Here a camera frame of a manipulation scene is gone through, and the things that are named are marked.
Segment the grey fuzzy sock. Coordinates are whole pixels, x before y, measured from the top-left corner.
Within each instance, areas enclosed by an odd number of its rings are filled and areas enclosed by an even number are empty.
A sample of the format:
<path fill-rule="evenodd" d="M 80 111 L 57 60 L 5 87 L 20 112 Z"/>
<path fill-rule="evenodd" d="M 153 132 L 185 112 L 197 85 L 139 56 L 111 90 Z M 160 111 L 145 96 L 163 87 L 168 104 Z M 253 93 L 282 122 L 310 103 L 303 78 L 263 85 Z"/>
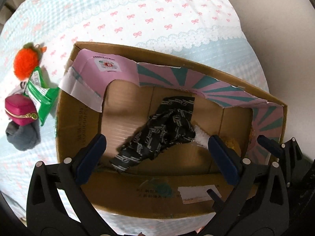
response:
<path fill-rule="evenodd" d="M 34 121 L 25 126 L 20 126 L 11 121 L 5 133 L 8 142 L 19 151 L 33 149 L 41 142 L 40 125 L 38 121 Z"/>

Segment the orange pom-pom toy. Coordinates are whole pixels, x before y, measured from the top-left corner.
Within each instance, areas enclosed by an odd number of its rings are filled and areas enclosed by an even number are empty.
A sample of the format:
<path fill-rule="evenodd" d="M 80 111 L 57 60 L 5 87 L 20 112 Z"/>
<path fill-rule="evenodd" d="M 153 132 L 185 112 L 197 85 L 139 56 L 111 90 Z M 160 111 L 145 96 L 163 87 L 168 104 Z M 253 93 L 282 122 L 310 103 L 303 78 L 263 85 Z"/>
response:
<path fill-rule="evenodd" d="M 34 69 L 40 65 L 46 50 L 46 46 L 34 45 L 33 42 L 23 45 L 13 62 L 14 75 L 18 80 L 23 82 L 31 76 Z"/>

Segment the black patterned cloth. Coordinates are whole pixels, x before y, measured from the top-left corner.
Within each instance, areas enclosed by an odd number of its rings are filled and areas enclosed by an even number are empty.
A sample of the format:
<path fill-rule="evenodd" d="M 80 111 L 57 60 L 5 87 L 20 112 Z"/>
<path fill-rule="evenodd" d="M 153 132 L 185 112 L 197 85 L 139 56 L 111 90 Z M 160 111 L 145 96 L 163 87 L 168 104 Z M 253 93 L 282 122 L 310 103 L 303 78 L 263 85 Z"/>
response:
<path fill-rule="evenodd" d="M 191 96 L 164 98 L 156 113 L 149 116 L 145 126 L 121 146 L 110 164 L 123 172 L 144 160 L 154 160 L 170 147 L 192 142 L 195 139 L 191 124 L 194 101 Z"/>

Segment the green wet wipes pack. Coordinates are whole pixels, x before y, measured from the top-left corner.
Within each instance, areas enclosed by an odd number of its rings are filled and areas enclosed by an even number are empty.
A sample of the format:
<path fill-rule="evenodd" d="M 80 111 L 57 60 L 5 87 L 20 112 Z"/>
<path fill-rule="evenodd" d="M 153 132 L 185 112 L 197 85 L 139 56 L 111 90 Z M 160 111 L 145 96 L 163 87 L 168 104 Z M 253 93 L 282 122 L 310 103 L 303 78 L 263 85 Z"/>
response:
<path fill-rule="evenodd" d="M 39 66 L 35 67 L 27 82 L 24 95 L 32 100 L 41 126 L 45 124 L 52 107 L 55 105 L 58 94 L 59 87 L 49 88 L 44 81 L 42 69 Z"/>

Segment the pink teal cardboard box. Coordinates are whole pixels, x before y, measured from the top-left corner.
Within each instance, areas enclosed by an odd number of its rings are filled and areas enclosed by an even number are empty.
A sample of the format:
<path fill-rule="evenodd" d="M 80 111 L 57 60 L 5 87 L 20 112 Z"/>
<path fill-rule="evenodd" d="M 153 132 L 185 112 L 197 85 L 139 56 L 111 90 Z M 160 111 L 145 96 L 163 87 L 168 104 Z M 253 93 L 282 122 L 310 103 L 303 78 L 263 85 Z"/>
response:
<path fill-rule="evenodd" d="M 97 135 L 106 146 L 83 192 L 106 213 L 172 219 L 211 213 L 207 187 L 232 191 L 195 128 L 218 135 L 255 164 L 256 139 L 283 139 L 287 106 L 205 65 L 129 46 L 78 42 L 60 82 L 57 157 L 73 158 Z"/>

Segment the magenta zip pouch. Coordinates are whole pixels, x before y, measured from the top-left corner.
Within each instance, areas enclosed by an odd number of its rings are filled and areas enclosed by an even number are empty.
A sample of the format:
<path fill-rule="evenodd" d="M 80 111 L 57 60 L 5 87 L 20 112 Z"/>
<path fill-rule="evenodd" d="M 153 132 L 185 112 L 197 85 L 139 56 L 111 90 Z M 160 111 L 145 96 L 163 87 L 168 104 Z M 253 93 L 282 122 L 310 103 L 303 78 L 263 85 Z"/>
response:
<path fill-rule="evenodd" d="M 26 126 L 38 120 L 32 100 L 22 94 L 14 94 L 5 99 L 5 113 L 19 126 Z"/>

